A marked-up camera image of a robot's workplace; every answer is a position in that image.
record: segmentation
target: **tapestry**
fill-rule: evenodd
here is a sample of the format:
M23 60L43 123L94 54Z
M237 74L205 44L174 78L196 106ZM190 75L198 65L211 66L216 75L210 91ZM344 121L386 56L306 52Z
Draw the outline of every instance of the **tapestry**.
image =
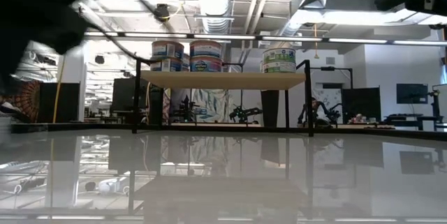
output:
M229 95L221 89L193 89L192 101L196 103L197 122L223 123L228 121Z

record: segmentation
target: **reflective floor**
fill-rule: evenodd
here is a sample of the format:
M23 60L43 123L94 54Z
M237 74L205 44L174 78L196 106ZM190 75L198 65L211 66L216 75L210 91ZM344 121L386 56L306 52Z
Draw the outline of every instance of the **reflective floor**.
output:
M447 223L446 150L373 135L17 134L0 140L0 220Z

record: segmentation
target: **shelf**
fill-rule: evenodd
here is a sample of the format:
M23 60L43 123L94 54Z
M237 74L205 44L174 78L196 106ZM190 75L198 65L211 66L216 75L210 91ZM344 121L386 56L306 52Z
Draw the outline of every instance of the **shelf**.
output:
M287 90L306 80L301 73L198 73L144 70L141 78L161 88Z

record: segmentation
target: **monitor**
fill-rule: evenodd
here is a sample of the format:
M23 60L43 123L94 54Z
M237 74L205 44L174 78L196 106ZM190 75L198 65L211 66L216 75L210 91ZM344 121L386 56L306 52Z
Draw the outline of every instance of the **monitor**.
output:
M57 83L41 83L38 123L52 123ZM79 83L61 83L56 123L70 123L78 120Z
M398 104L426 104L428 102L427 84L396 84Z
M380 88L342 89L343 122L357 114L381 121Z
M147 81L140 80L140 98L138 105L140 108L146 107ZM135 78L117 78L113 82L113 99L110 110L112 112L133 111L133 95L135 88Z

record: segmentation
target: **paint bucket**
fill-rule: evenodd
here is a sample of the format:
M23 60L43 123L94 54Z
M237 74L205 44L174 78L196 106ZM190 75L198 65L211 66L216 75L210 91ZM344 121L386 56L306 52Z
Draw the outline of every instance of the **paint bucket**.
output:
M290 62L274 62L263 65L263 73L295 73L296 65Z
M184 46L181 43L160 40L152 43L152 57L183 58Z
M151 64L152 71L182 71L182 60L175 57L162 58L163 61Z
M183 71L185 71L185 69L188 69L189 71L189 65L190 65L190 57L188 54L183 54L183 58L182 58L182 64L183 64Z
M263 53L263 73L294 73L296 51L288 48L266 50Z
M189 44L189 54L194 57L214 57L221 59L222 45L211 40L197 40Z
M192 57L191 72L221 72L222 60L216 57Z

